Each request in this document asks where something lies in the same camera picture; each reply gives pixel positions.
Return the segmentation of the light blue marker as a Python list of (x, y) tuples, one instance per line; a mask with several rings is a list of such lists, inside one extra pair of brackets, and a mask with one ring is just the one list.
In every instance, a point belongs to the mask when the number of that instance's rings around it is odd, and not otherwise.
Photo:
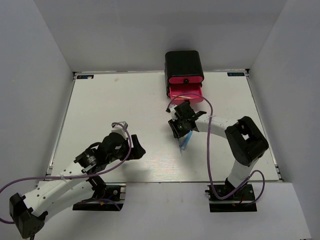
[(189, 141), (190, 141), (190, 139), (191, 139), (191, 137), (192, 137), (192, 134), (193, 134), (193, 132), (190, 131), (190, 132), (184, 137), (184, 139), (183, 139), (183, 147), (182, 147), (183, 151), (186, 150), (187, 145), (188, 145), (188, 143), (189, 143)]

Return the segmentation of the pink top drawer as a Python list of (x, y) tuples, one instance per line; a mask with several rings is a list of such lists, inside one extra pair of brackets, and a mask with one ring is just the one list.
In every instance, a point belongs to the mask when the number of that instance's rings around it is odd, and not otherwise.
[(200, 75), (172, 76), (168, 79), (170, 84), (200, 84), (204, 78)]

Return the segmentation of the slim blue grey pen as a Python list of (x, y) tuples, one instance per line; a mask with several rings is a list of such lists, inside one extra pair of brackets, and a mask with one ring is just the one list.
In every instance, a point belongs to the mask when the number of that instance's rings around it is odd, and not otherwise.
[(183, 155), (183, 139), (178, 139), (177, 142), (178, 142), (178, 148), (179, 148), (179, 153), (180, 155), (182, 156)]

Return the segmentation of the red pen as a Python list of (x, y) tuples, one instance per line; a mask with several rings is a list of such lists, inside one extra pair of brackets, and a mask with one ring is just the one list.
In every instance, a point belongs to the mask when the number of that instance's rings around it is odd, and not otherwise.
[(192, 99), (193, 97), (190, 96), (184, 96), (184, 95), (172, 95), (174, 99)]

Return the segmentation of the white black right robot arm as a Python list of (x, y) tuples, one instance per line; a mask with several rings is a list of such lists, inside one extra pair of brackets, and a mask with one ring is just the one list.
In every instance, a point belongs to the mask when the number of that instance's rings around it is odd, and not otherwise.
[(244, 116), (241, 119), (226, 119), (213, 116), (205, 111), (195, 112), (189, 102), (173, 105), (166, 109), (171, 114), (168, 124), (176, 139), (189, 132), (207, 133), (207, 168), (210, 167), (210, 136), (215, 135), (227, 140), (235, 158), (230, 174), (226, 178), (225, 192), (220, 200), (238, 199), (244, 193), (244, 185), (251, 178), (251, 172), (257, 161), (269, 149), (269, 144), (254, 121)]

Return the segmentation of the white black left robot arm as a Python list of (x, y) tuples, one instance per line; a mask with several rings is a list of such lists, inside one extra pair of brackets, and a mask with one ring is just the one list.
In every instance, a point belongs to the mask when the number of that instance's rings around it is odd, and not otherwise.
[(9, 214), (21, 237), (33, 237), (51, 217), (78, 202), (107, 198), (115, 201), (113, 190), (98, 174), (116, 160), (138, 160), (145, 153), (137, 135), (126, 138), (122, 133), (111, 132), (78, 155), (57, 180), (23, 195), (12, 195)]

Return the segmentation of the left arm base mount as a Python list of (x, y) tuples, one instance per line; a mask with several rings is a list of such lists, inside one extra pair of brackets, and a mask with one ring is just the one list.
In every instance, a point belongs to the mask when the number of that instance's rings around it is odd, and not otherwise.
[(89, 182), (81, 186), (80, 201), (72, 206), (73, 211), (119, 212), (125, 203), (125, 183), (104, 183), (93, 186)]

